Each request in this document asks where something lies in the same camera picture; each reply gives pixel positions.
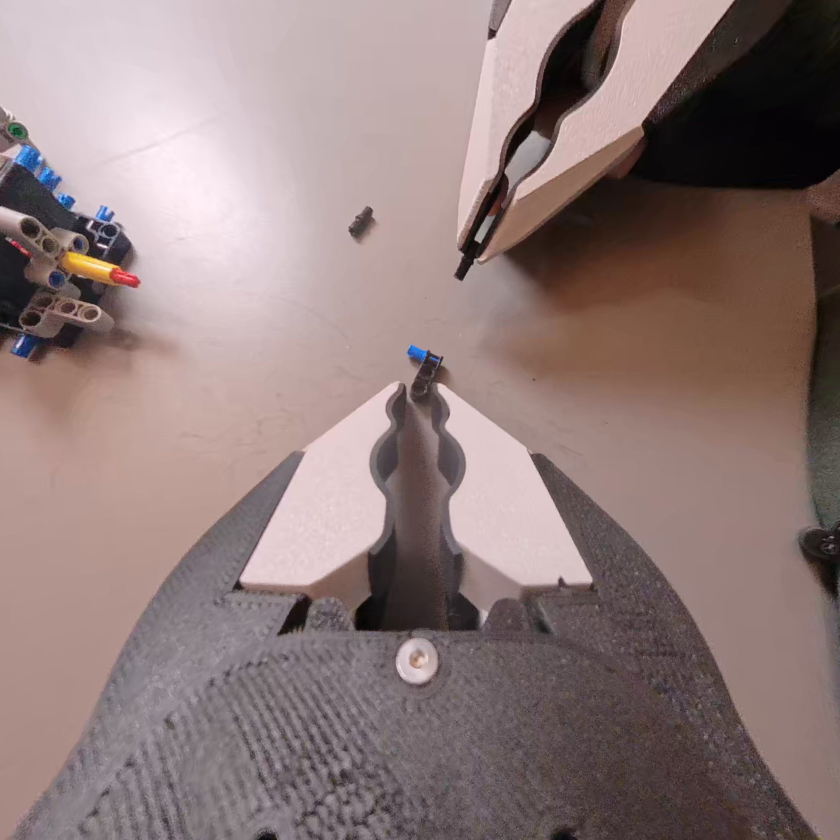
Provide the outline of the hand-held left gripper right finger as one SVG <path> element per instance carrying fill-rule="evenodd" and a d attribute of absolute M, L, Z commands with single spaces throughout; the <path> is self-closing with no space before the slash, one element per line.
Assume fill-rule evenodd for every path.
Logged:
<path fill-rule="evenodd" d="M 446 483 L 447 623 L 479 624 L 505 599 L 590 590 L 592 574 L 528 448 L 445 385 L 433 385 L 429 401 Z"/>

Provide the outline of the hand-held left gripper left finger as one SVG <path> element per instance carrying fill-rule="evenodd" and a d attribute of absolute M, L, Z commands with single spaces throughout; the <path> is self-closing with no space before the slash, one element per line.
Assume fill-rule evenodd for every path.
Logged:
<path fill-rule="evenodd" d="M 384 605 L 396 566 L 398 464 L 406 386 L 389 384 L 303 450 L 239 576 L 259 594 Z"/>

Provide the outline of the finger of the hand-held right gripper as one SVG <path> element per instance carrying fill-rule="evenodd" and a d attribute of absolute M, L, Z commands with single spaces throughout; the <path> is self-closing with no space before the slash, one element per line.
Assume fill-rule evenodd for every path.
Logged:
<path fill-rule="evenodd" d="M 644 136 L 644 121 L 731 2 L 631 2 L 593 91 L 562 114 L 548 152 L 514 188 L 487 261 L 530 236 L 599 181 Z"/>
<path fill-rule="evenodd" d="M 550 145 L 552 99 L 583 96 L 581 59 L 603 2 L 494 2 L 458 197 L 458 250 L 488 253 L 515 187 Z"/>

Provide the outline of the black lego beam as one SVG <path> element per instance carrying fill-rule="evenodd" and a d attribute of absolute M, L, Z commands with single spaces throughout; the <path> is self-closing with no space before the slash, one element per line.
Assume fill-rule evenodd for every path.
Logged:
<path fill-rule="evenodd" d="M 444 357 L 431 350 L 423 350 L 414 344 L 409 345 L 406 355 L 418 367 L 411 384 L 409 396 L 415 403 L 427 398 Z"/>

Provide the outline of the lego car chassis assembly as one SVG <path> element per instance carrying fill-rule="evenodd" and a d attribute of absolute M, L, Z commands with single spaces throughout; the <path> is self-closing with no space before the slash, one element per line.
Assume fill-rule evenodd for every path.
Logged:
<path fill-rule="evenodd" d="M 28 127 L 1 109 L 1 331 L 13 356 L 65 350 L 84 332 L 109 333 L 101 306 L 112 288 L 135 289 L 133 245 L 107 206 L 76 211 Z"/>

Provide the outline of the person's right hand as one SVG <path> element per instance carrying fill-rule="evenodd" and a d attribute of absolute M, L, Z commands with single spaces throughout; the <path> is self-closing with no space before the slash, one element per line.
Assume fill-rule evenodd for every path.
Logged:
<path fill-rule="evenodd" d="M 642 137 L 620 161 L 614 164 L 612 169 L 605 173 L 605 177 L 620 180 L 628 176 L 646 151 L 647 145 L 647 139 Z"/>

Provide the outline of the person's green sweatshirt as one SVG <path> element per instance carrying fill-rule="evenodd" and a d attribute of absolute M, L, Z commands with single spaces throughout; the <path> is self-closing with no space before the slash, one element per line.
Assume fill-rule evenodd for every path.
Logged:
<path fill-rule="evenodd" d="M 832 526 L 839 520 L 838 346 L 815 349 L 807 459 L 816 518 Z"/>

